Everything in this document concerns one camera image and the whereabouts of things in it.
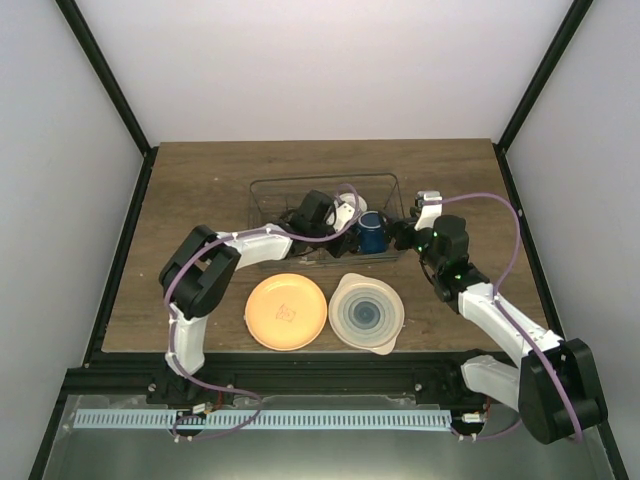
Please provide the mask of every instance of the printed logo on plate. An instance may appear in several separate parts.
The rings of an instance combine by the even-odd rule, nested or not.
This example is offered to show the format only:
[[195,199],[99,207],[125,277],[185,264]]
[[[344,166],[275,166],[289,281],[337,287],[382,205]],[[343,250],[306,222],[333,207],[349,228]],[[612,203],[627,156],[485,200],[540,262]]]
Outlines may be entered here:
[[291,322],[293,322],[294,318],[296,318],[296,312],[294,310],[291,310],[284,303],[282,304],[282,306],[278,309],[278,312],[276,313],[276,319],[277,320],[284,320],[285,322],[291,323]]

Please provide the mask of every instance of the robotic arm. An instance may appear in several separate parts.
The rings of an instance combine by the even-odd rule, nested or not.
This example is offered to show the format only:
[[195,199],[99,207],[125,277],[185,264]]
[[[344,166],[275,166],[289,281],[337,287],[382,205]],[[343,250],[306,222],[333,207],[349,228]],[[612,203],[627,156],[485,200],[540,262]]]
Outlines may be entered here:
[[[507,365],[489,355],[470,359],[461,367],[466,386],[519,411],[527,429],[541,443],[548,444],[574,433],[557,388],[529,343],[500,311],[499,303],[552,364],[581,429],[606,420],[604,395],[587,345],[578,339],[564,341],[534,323],[501,295],[494,296],[489,279],[469,263],[465,220],[442,215],[441,201],[438,192],[419,192],[410,218],[385,219],[384,224],[389,243],[393,242],[398,250],[413,249],[419,255],[438,298],[484,330],[513,362],[513,366]],[[342,227],[348,225],[357,212],[346,203],[338,206],[335,208],[337,220],[329,227],[324,220],[333,208],[331,197],[312,191],[286,222],[267,224],[260,233],[247,231],[229,235],[215,233],[205,226],[191,232],[160,274],[165,294],[178,272],[197,252],[220,238],[227,240],[200,259],[206,264],[204,269],[192,265],[186,270],[171,295],[175,318],[170,322],[175,324],[172,325],[175,333],[166,361],[178,375],[183,375],[181,368],[193,374],[204,364],[207,318],[222,299],[235,270],[296,255],[309,246],[301,238],[326,235],[325,238],[331,240],[320,246],[335,257],[357,246],[357,238],[348,228],[342,234]]]

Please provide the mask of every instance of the blue cup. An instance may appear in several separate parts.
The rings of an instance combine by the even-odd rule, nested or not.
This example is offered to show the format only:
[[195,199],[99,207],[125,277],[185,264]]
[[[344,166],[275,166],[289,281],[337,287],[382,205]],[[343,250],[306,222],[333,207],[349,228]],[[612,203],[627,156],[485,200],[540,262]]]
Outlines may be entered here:
[[360,239],[360,253],[370,255],[387,251],[388,245],[384,241],[384,228],[378,212],[363,213],[358,219],[357,229]]

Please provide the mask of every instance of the white wall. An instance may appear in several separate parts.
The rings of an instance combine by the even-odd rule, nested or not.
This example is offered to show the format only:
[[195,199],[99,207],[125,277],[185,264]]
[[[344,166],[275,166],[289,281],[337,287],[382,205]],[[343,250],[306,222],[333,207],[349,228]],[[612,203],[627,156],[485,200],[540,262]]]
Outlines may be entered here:
[[79,0],[153,144],[500,137],[570,0]]
[[140,154],[55,2],[1,0],[0,470],[27,478],[86,348]]
[[640,2],[594,2],[509,152],[564,326],[640,478]]

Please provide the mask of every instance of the wooden table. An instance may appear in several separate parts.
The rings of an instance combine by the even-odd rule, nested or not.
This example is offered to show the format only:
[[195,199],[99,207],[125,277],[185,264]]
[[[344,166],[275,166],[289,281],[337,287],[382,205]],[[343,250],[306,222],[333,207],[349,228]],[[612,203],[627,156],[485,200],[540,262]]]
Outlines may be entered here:
[[[206,224],[214,231],[248,227],[249,184],[284,176],[392,172],[400,183],[405,209],[419,190],[440,190],[445,197],[470,192],[506,191],[491,143],[471,140],[375,140],[216,142],[162,144],[134,235],[108,325],[107,352],[165,351],[168,316],[162,305],[158,273],[191,229]],[[467,220],[471,260],[492,279],[507,265],[514,242],[512,217],[491,200],[447,205],[445,211]],[[440,303],[408,252],[397,262],[310,268],[304,272],[330,298],[349,271],[391,285],[402,298],[405,326],[396,350],[447,351],[496,349],[472,323]],[[211,315],[208,351],[266,351],[248,333],[243,312],[252,289],[269,273],[258,266],[239,270]],[[546,326],[526,259],[521,254],[503,294],[525,314]],[[349,350],[327,322],[304,351]]]

